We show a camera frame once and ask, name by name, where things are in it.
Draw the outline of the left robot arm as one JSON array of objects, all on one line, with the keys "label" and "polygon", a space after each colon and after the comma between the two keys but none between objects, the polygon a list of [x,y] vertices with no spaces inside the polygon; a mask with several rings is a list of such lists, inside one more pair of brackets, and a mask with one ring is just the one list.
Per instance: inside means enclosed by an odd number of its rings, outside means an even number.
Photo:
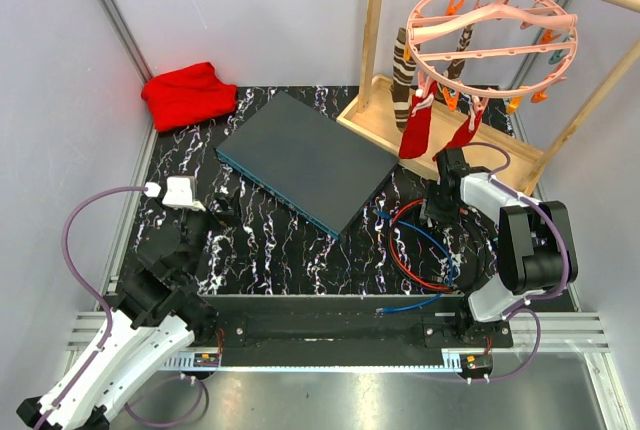
[{"label": "left robot arm", "polygon": [[[139,245],[139,266],[115,292],[101,295],[78,272],[69,251],[71,225],[90,204],[136,192],[180,217]],[[207,237],[241,222],[239,194],[218,193],[210,211],[190,177],[166,184],[122,186],[80,203],[62,231],[63,257],[73,277],[98,301],[105,321],[72,368],[46,394],[25,399],[16,413],[31,429],[107,429],[128,399],[174,354],[189,346],[221,345],[218,311],[197,290],[196,273]]]}]

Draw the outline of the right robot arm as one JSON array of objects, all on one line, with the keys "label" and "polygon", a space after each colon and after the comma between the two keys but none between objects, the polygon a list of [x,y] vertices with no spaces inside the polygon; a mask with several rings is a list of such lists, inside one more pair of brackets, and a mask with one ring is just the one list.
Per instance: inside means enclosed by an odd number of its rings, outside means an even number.
[{"label": "right robot arm", "polygon": [[471,208],[497,226],[496,272],[483,277],[456,310],[453,333],[466,346],[481,346],[501,324],[533,301],[560,296],[578,274],[566,206],[526,196],[490,170],[471,166],[461,147],[435,156],[439,178],[430,180],[419,221],[450,224]]}]

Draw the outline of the red sock left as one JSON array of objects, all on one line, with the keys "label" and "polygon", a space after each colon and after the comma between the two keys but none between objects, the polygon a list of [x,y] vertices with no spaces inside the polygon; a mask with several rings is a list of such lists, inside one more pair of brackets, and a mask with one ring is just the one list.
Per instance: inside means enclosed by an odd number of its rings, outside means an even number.
[{"label": "red sock left", "polygon": [[398,152],[400,159],[418,158],[428,150],[433,101],[433,93],[412,97]]}]

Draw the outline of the red sock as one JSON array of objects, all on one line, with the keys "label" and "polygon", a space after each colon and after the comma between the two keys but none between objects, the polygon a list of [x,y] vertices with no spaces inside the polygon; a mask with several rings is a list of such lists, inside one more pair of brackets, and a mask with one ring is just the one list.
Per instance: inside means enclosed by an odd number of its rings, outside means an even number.
[{"label": "red sock", "polygon": [[434,135],[435,142],[438,143],[438,146],[435,147],[432,161],[436,161],[436,154],[441,150],[460,148],[469,144],[480,127],[483,113],[483,109],[476,111],[474,108],[471,108],[466,119],[453,131],[446,127],[443,120],[438,117],[437,112],[434,112],[433,115],[436,117]]},{"label": "red sock", "polygon": [[412,97],[398,152],[400,159],[418,158],[428,150],[433,101],[433,93]]}]

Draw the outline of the red sock right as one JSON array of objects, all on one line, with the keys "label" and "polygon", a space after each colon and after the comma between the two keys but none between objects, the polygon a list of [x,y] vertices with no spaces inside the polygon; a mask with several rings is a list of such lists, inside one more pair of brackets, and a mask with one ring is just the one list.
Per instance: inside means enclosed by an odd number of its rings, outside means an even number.
[{"label": "red sock right", "polygon": [[460,148],[469,144],[480,127],[483,113],[483,109],[476,111],[474,108],[471,108],[466,119],[453,131],[446,127],[443,120],[438,117],[437,112],[434,112],[433,115],[436,117],[434,135],[435,142],[438,143],[438,146],[435,147],[432,161],[436,161],[436,154],[441,150]]}]

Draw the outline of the red folded cloth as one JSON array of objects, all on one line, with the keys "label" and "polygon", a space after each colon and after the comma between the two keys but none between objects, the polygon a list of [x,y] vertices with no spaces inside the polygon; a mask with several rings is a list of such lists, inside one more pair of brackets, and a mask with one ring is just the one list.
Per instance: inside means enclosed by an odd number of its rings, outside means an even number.
[{"label": "red folded cloth", "polygon": [[237,87],[222,82],[210,62],[153,77],[141,92],[159,133],[233,113],[236,96]]}]

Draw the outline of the brown striped sock back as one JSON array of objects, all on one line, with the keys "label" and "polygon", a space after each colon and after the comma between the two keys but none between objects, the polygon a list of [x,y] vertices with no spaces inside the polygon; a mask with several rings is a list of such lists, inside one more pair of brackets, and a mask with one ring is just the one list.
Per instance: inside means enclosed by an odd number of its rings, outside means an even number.
[{"label": "brown striped sock back", "polygon": [[[458,45],[456,48],[457,52],[464,52],[468,49],[471,38],[472,38],[472,34],[473,34],[473,29],[474,29],[474,25],[470,24],[467,25],[463,30],[462,30],[462,34],[460,36],[460,39],[458,41]],[[457,80],[460,75],[461,72],[464,68],[465,65],[465,60],[464,59],[454,59],[449,66],[447,67],[447,69],[443,72],[443,75],[445,77],[447,77],[450,80]],[[439,84],[438,85],[438,99],[440,102],[445,102],[444,96],[443,96],[443,90],[444,87]]]}]

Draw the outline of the brown striped sock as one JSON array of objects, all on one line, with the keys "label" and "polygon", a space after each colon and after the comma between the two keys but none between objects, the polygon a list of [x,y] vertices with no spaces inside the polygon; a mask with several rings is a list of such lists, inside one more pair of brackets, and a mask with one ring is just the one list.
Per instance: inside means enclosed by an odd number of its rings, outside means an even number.
[{"label": "brown striped sock", "polygon": [[410,88],[416,71],[413,58],[405,56],[406,38],[406,29],[400,27],[394,43],[391,85],[395,124],[400,132],[403,132],[408,124]]},{"label": "brown striped sock", "polygon": [[[456,48],[457,52],[464,52],[468,49],[471,38],[472,38],[472,34],[473,34],[473,29],[474,29],[474,25],[470,24],[467,25],[463,30],[462,30],[462,34],[460,36],[460,39],[458,41],[458,45]],[[447,77],[450,80],[457,80],[460,75],[461,72],[464,68],[465,65],[465,60],[464,59],[454,59],[449,66],[447,67],[447,69],[443,72],[443,75],[445,77]],[[443,90],[444,87],[439,84],[438,85],[438,99],[440,102],[445,102],[444,96],[443,96]]]}]

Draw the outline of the brown striped sock front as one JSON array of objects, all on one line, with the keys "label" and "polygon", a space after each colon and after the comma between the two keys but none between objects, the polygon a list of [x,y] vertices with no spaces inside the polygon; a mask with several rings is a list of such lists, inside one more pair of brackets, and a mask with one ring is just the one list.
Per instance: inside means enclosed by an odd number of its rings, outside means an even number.
[{"label": "brown striped sock front", "polygon": [[408,124],[410,88],[416,71],[413,58],[405,56],[406,38],[406,29],[400,27],[394,43],[391,85],[395,124],[400,132],[403,132]]}]

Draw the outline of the pink round clip hanger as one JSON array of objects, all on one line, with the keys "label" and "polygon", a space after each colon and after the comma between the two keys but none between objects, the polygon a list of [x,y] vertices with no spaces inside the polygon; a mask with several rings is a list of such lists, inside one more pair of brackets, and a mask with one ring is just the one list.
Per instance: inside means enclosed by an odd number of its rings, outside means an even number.
[{"label": "pink round clip hanger", "polygon": [[[473,24],[469,47],[456,48],[462,30]],[[513,112],[527,99],[541,103],[550,88],[567,79],[577,53],[577,16],[554,0],[421,0],[409,13],[406,49],[418,68],[419,88],[435,82],[452,105],[461,94],[474,102],[506,99]],[[506,89],[481,89],[461,72],[457,80],[443,75],[454,59],[476,72],[506,70],[528,57],[551,56],[551,70]]]}]

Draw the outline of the wooden drying rack frame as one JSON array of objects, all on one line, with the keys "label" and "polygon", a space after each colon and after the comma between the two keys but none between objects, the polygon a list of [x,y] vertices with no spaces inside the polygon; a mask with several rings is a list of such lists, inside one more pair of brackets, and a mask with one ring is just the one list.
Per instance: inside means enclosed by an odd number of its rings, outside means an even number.
[{"label": "wooden drying rack frame", "polygon": [[[634,12],[639,11],[639,0],[600,1]],[[340,113],[337,121],[381,148],[396,153],[399,150],[401,133],[396,129],[393,118],[392,79],[373,73],[381,7],[382,0],[368,0],[359,93]],[[482,124],[478,139],[482,142],[502,144],[515,161],[516,168],[507,172],[507,181],[525,193],[532,193],[546,166],[638,59],[639,44],[634,43],[545,151]]]}]

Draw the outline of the dark blue network switch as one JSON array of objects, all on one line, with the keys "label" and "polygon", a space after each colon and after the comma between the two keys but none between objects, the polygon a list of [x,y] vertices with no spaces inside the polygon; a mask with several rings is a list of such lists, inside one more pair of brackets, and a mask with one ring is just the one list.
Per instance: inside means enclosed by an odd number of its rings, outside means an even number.
[{"label": "dark blue network switch", "polygon": [[285,92],[216,148],[218,159],[342,240],[398,157]]}]

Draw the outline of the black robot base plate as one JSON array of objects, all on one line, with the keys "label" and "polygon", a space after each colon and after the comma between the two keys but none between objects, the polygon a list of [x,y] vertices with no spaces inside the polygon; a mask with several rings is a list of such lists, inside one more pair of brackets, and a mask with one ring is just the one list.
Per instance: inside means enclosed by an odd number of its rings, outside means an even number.
[{"label": "black robot base plate", "polygon": [[418,309],[381,313],[414,303],[408,296],[248,296],[205,298],[213,310],[188,350],[221,344],[223,367],[236,371],[457,372],[466,354],[486,349],[527,355],[537,331],[552,333],[570,316],[566,299],[537,317],[486,324],[461,337],[458,297],[441,297]]}]

